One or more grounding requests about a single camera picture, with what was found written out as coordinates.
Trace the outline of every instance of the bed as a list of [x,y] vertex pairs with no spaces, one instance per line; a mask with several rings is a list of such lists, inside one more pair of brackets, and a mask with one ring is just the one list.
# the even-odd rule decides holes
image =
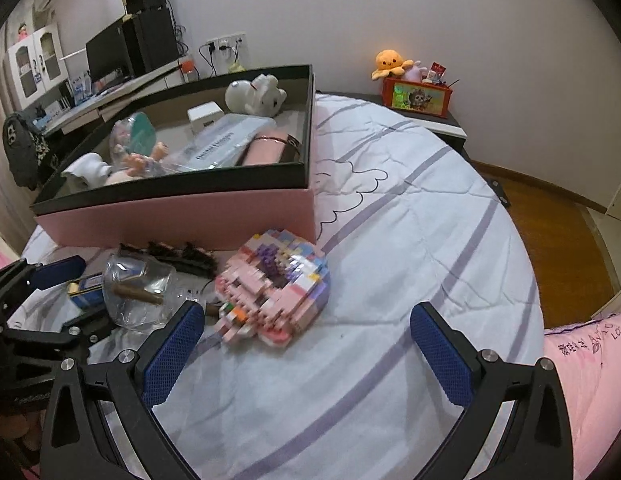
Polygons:
[[[378,105],[319,94],[314,123],[329,304],[284,351],[258,341],[220,348],[208,327],[154,409],[204,479],[413,478],[460,414],[411,341],[408,318],[419,301],[504,360],[533,364],[543,353],[531,263],[484,179],[427,129]],[[80,254],[90,274],[110,253],[57,247],[37,228],[24,256]],[[11,324],[56,331],[78,313],[54,288],[31,296]],[[90,360],[111,360],[144,337],[117,331]],[[116,413],[105,410],[130,470],[144,476]],[[487,466],[508,410],[471,474]]]

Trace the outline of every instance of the white wall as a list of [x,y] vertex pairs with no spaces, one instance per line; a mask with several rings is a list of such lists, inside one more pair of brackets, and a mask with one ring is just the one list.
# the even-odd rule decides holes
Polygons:
[[[253,66],[313,63],[323,91],[378,91],[370,73],[384,48],[436,60],[461,79],[451,110],[472,158],[603,205],[621,181],[621,45],[591,0],[172,3],[192,52],[243,30]],[[122,13],[120,0],[56,7],[68,52]]]

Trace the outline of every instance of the orange octopus plush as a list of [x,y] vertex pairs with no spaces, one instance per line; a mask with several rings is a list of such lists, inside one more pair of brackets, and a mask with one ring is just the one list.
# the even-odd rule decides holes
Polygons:
[[413,62],[409,59],[404,61],[394,50],[382,50],[375,58],[377,70],[373,72],[372,80],[377,81],[380,77],[388,77],[390,74],[402,76],[404,69],[413,66]]

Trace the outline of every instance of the blue gripper pad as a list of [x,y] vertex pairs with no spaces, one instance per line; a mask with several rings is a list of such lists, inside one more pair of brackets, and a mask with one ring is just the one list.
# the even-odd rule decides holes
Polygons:
[[198,303],[190,303],[187,313],[146,366],[142,400],[149,409],[168,398],[188,356],[204,333],[204,323],[204,309]]
[[[437,316],[441,325],[427,312]],[[444,389],[448,400],[457,406],[467,408],[473,402],[473,371],[449,337],[454,334],[444,319],[429,303],[420,303],[411,312],[411,337],[424,354],[435,377]]]
[[60,283],[76,280],[86,270],[86,262],[81,256],[71,256],[65,260],[35,269],[30,277],[31,286],[46,290]]

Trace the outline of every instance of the gray backpack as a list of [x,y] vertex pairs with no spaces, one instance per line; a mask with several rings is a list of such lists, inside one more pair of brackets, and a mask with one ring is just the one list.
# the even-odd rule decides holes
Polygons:
[[59,166],[41,131],[20,113],[4,121],[3,140],[10,173],[20,187],[34,191]]

